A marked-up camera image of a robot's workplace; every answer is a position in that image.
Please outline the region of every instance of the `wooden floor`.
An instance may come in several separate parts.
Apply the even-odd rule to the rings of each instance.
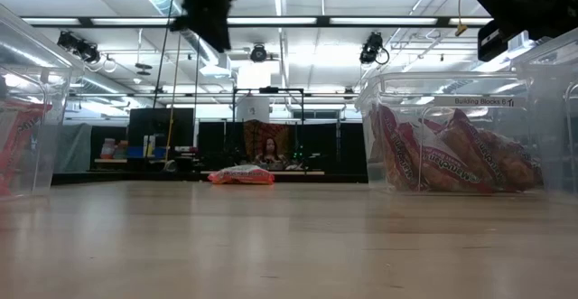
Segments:
[[[578,209],[535,197],[111,182],[0,202],[2,299],[577,293]]]

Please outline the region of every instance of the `label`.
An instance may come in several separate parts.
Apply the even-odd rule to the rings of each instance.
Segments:
[[[435,96],[433,104],[438,107],[524,107],[523,97],[468,97],[468,96]]]

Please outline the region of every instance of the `box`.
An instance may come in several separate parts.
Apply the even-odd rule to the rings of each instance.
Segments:
[[[545,189],[577,193],[578,29],[570,31],[512,62],[528,85],[532,134],[542,158]]]
[[[0,200],[45,195],[82,63],[0,5]]]
[[[532,106],[513,72],[373,77],[356,103],[369,183],[389,192],[540,192]]]

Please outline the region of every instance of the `woman with long hair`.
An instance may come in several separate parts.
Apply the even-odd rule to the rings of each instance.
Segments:
[[[261,148],[261,154],[255,158],[257,165],[266,165],[269,170],[283,170],[287,159],[277,153],[277,142],[273,137],[265,139]]]

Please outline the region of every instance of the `snack bag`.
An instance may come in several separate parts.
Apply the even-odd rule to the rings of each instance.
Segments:
[[[275,176],[253,164],[243,164],[211,173],[209,174],[209,180],[214,184],[249,183],[271,185],[275,181]]]
[[[424,182],[421,185],[419,183],[419,172],[397,131],[394,112],[388,107],[380,106],[379,116],[385,140],[383,149],[388,182],[398,191],[428,191]]]
[[[51,105],[17,100],[0,101],[0,195],[10,195],[10,182],[20,161],[22,150],[30,142],[34,126]]]
[[[383,149],[381,144],[381,134],[379,133],[379,113],[378,107],[373,105],[369,113],[369,123],[371,124],[371,132],[373,134],[373,144],[371,145],[371,152],[369,154],[369,162],[380,162],[383,159]]]
[[[523,145],[487,130],[480,130],[480,138],[488,144],[504,173],[507,184],[519,191],[530,189],[542,182],[540,165],[532,160]]]
[[[398,130],[415,166],[419,166],[420,149],[423,150],[421,174],[434,191],[492,192],[492,189],[426,126],[402,123]]]
[[[463,111],[455,109],[452,119],[438,136],[485,183],[503,185],[506,182],[488,144]]]

